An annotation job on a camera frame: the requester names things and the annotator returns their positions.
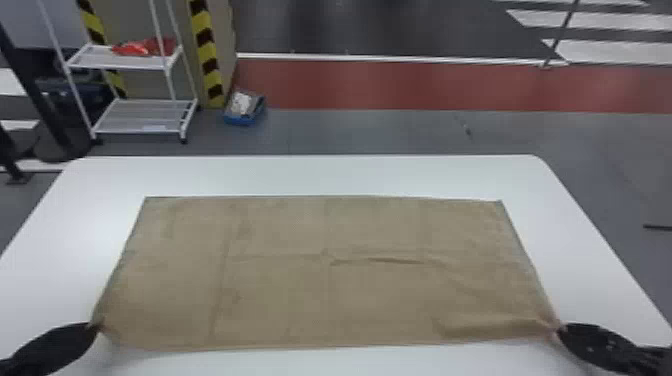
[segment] gray floor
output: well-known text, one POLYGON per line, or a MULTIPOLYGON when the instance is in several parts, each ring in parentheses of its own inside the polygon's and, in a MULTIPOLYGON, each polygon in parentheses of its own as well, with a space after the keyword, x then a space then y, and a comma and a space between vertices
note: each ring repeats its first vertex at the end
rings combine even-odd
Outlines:
MULTIPOLYGON (((662 115, 273 110, 255 127, 236 128, 204 111, 188 145, 174 138, 113 137, 91 154, 535 154, 672 321, 672 233, 642 229, 651 217, 672 223, 670 124, 672 116, 662 115)), ((23 189, 0 188, 0 241, 12 236, 50 180, 43 175, 23 189)), ((618 291, 604 293, 619 297, 618 291)))

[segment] white floor marking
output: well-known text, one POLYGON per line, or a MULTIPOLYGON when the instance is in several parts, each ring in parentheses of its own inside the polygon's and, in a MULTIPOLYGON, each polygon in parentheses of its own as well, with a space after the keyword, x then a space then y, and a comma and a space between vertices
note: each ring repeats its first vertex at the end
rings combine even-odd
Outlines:
MULTIPOLYGON (((431 56, 382 56, 382 55, 328 55, 328 54, 279 54, 238 52, 239 59, 297 60, 297 61, 368 61, 383 63, 436 63, 484 65, 539 65, 543 59, 480 58, 480 57, 431 57, 431 56)), ((551 65, 567 65, 564 60, 551 60, 551 65)))
MULTIPOLYGON (((494 0, 494 1, 515 1, 519 3, 554 3, 554 4, 571 4, 574 0, 494 0)), ((647 3, 639 0, 581 0, 581 4, 597 4, 597 5, 634 5, 646 6, 647 3)))
POLYGON ((33 129, 39 120, 0 120, 0 126, 6 131, 13 131, 16 129, 33 129))
POLYGON ((570 63, 672 64, 672 44, 668 43, 563 40, 557 53, 570 63))
POLYGON ((0 68, 0 95, 26 95, 23 86, 9 68, 0 68))
MULTIPOLYGON (((525 26, 559 27, 567 12, 508 10, 525 26)), ((672 31, 672 16, 660 14, 592 13, 577 12, 569 23, 570 28, 657 30, 672 31)))

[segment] wall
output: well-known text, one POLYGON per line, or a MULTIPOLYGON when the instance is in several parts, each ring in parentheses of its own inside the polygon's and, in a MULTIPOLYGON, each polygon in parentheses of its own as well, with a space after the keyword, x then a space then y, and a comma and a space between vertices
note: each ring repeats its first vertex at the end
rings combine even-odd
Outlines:
MULTIPOLYGON (((81 19, 74 0, 44 0, 63 47, 84 44, 81 19)), ((0 0, 0 22, 19 48, 53 48, 36 0, 0 0)))

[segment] white metal shelf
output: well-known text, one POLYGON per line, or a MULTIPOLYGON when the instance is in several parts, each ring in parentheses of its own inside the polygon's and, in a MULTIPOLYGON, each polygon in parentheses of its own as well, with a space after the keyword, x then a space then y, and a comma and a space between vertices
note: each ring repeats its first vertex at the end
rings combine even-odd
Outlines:
MULTIPOLYGON (((76 54, 67 61, 63 56, 61 45, 56 37, 54 25, 51 22, 49 12, 44 6, 47 0, 35 0, 40 13, 47 26, 49 38, 54 44, 56 56, 60 61, 63 72, 68 79, 68 84, 77 103, 77 107, 86 123, 91 139, 95 140, 100 133, 176 133, 179 135, 180 142, 187 142, 187 128, 189 122, 194 116, 198 107, 198 98, 196 96, 196 86, 194 78, 191 76, 189 59, 186 58, 182 46, 182 36, 177 25, 175 12, 173 10, 172 0, 163 0, 168 10, 170 24, 173 27, 173 36, 176 40, 175 50, 171 55, 166 55, 164 43, 158 43, 160 56, 120 56, 112 52, 112 46, 101 46, 92 43, 85 28, 82 32, 88 40, 76 54), (188 100, 178 100, 175 93, 171 69, 179 58, 184 59, 184 68, 191 89, 191 98, 188 100), (91 118, 84 107, 84 102, 80 97, 77 85, 72 77, 73 68, 101 69, 101 70, 140 70, 140 71, 163 71, 170 94, 170 100, 164 99, 122 99, 119 92, 110 81, 108 74, 104 74, 107 84, 110 86, 115 99, 98 119, 96 124, 92 124, 91 118)), ((154 26, 154 36, 157 41, 163 41, 163 32, 156 13, 156 0, 147 0, 149 11, 152 16, 152 25, 154 26)))
POLYGON ((93 127, 96 133, 186 134, 198 100, 115 99, 93 127))
POLYGON ((70 68, 121 69, 121 70, 170 70, 182 54, 182 46, 176 46, 172 55, 120 56, 111 51, 112 46, 87 43, 67 61, 70 68))

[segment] white table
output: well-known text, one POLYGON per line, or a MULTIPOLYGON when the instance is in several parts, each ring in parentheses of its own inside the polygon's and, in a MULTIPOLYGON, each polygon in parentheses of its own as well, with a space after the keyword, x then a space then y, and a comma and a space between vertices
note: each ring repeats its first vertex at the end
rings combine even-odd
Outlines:
MULTIPOLYGON (((89 158, 70 164, 0 259, 0 357, 88 321, 145 196, 501 199, 560 319, 652 345, 672 331, 560 181, 531 156, 89 158)), ((544 342, 191 354, 99 338, 64 375, 583 375, 544 342)))

